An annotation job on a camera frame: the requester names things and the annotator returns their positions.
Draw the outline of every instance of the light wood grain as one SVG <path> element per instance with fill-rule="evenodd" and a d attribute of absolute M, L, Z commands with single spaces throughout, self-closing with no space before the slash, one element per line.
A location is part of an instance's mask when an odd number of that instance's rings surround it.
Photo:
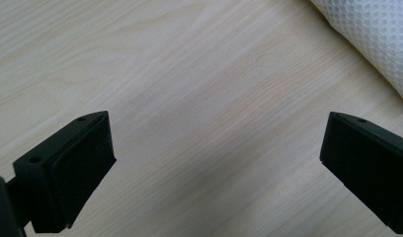
<path fill-rule="evenodd" d="M 394 236 L 318 157 L 403 100 L 308 1 L 0 1 L 0 176 L 102 110 L 118 163 L 54 236 Z"/>

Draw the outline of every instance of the black plastic part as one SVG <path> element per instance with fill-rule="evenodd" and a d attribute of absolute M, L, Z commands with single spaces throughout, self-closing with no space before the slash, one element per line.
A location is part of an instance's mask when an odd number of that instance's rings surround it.
<path fill-rule="evenodd" d="M 72 121 L 14 162 L 20 225 L 28 218 L 38 233 L 70 228 L 115 162 L 107 112 Z"/>
<path fill-rule="evenodd" d="M 0 177 L 0 237 L 24 236 L 26 236 L 24 229 L 17 222 L 5 181 Z"/>
<path fill-rule="evenodd" d="M 403 138 L 362 118 L 329 116 L 320 159 L 394 232 L 403 234 Z"/>

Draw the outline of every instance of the white textured fabric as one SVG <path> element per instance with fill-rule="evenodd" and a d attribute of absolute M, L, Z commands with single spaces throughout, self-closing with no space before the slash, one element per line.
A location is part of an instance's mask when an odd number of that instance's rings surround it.
<path fill-rule="evenodd" d="M 403 0 L 311 0 L 403 97 Z"/>

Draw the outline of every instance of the wooden surface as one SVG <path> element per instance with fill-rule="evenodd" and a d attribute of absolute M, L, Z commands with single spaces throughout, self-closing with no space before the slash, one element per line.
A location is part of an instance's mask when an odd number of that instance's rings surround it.
<path fill-rule="evenodd" d="M 118 162 L 54 236 L 394 236 L 319 150 L 403 100 L 308 1 L 0 1 L 0 176 L 103 110 Z"/>

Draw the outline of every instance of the screw hole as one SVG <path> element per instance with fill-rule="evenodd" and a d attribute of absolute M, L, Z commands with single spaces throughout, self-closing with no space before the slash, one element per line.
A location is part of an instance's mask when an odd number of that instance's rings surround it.
<path fill-rule="evenodd" d="M 41 157 L 38 157 L 38 156 L 33 157 L 32 159 L 30 159 L 30 163 L 32 163 L 32 164 L 37 164 L 40 161 L 41 161 Z"/>

